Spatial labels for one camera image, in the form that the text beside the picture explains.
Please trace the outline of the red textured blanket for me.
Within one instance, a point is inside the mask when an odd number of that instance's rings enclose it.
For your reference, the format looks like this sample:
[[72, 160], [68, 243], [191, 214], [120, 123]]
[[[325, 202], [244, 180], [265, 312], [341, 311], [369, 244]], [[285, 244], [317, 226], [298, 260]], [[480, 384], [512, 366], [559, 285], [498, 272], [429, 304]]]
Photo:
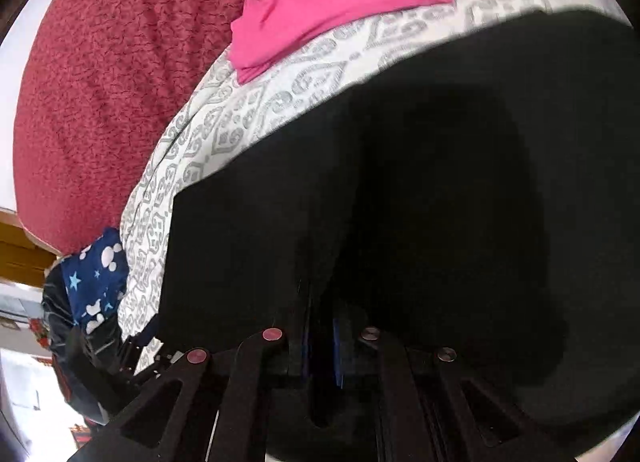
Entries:
[[244, 0], [52, 0], [14, 123], [17, 214], [61, 253], [115, 227]]

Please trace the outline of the wooden headboard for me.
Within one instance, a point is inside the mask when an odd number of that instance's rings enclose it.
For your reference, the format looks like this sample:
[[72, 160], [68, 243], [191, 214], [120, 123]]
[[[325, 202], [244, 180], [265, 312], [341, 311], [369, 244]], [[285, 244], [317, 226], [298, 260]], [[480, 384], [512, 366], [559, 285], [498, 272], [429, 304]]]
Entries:
[[5, 208], [1, 209], [0, 231], [1, 281], [42, 290], [58, 253], [32, 237], [17, 214]]

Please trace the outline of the navy blue star-print garment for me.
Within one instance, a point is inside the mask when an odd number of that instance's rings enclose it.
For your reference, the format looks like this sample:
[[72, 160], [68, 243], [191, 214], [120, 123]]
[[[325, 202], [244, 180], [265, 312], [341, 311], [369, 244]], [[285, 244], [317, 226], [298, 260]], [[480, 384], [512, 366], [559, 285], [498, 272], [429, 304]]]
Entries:
[[92, 245], [67, 256], [62, 275], [74, 325], [90, 335], [115, 316], [128, 274], [126, 253], [115, 228], [105, 228]]

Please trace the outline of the white grey patterned bedsheet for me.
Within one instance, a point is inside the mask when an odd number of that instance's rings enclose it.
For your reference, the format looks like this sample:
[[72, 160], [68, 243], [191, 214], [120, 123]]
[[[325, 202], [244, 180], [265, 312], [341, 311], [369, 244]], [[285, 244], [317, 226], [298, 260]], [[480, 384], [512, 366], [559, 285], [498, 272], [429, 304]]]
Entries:
[[140, 332], [158, 311], [172, 201], [180, 190], [401, 58], [510, 16], [570, 7], [629, 17], [620, 0], [454, 0], [332, 29], [246, 84], [239, 83], [229, 57], [219, 56], [169, 122], [122, 212], [119, 231], [129, 266], [118, 310], [122, 333]]

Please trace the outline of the black pants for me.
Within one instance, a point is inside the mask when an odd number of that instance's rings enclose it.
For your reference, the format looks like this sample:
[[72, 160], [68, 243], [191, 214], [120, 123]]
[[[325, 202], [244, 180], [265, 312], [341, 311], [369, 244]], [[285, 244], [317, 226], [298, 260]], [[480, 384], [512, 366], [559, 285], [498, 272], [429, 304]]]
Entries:
[[172, 201], [160, 339], [454, 349], [571, 453], [639, 409], [639, 38], [535, 12], [402, 59]]

